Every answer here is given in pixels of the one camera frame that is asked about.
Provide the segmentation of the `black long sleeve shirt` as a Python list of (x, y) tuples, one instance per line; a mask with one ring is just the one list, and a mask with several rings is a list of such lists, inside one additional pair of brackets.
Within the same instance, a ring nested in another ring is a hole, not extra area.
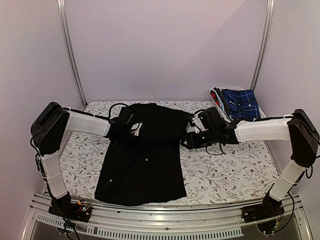
[(149, 149), (130, 149), (110, 140), (94, 198), (98, 201), (138, 206), (186, 197), (180, 160), (180, 142), (191, 114), (155, 103), (128, 106), (143, 122), (141, 135)]

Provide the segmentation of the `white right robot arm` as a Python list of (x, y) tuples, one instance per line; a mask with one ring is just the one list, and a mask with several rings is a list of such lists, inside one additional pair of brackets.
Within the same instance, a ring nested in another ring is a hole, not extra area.
[(181, 145), (189, 150), (212, 144), (238, 145), (263, 141), (274, 157), (288, 157), (288, 162), (282, 165), (280, 176), (267, 194), (270, 199), (258, 208), (262, 218), (269, 218), (278, 210), (277, 202), (319, 158), (320, 134), (307, 113), (299, 108), (283, 116), (225, 120), (215, 107), (211, 107), (194, 114), (190, 124), (193, 131), (187, 132), (181, 140)]

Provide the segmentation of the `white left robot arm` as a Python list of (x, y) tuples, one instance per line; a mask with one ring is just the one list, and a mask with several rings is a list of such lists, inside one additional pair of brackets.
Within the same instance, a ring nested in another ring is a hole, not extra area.
[(63, 216), (74, 213), (74, 205), (66, 200), (68, 190), (60, 167), (60, 149), (67, 132), (97, 135), (117, 141), (126, 147), (142, 149), (146, 141), (141, 130), (144, 124), (128, 106), (122, 108), (122, 115), (105, 117), (88, 112), (62, 107), (50, 102), (30, 128), (30, 144), (39, 157), (38, 169), (55, 202), (55, 209)]

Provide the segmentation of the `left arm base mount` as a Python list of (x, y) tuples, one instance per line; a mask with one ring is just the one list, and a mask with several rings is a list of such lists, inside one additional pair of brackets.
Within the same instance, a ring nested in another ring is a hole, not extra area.
[(48, 212), (52, 215), (64, 217), (69, 220), (88, 223), (91, 218), (92, 204), (83, 199), (72, 202), (69, 194), (56, 199), (51, 199)]

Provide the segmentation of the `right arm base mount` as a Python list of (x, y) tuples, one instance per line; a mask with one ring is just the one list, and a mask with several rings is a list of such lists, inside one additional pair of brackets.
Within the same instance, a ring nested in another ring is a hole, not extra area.
[(264, 235), (274, 234), (283, 222), (284, 207), (282, 201), (265, 196), (262, 203), (245, 206), (241, 209), (241, 218), (245, 223), (258, 222), (257, 229)]

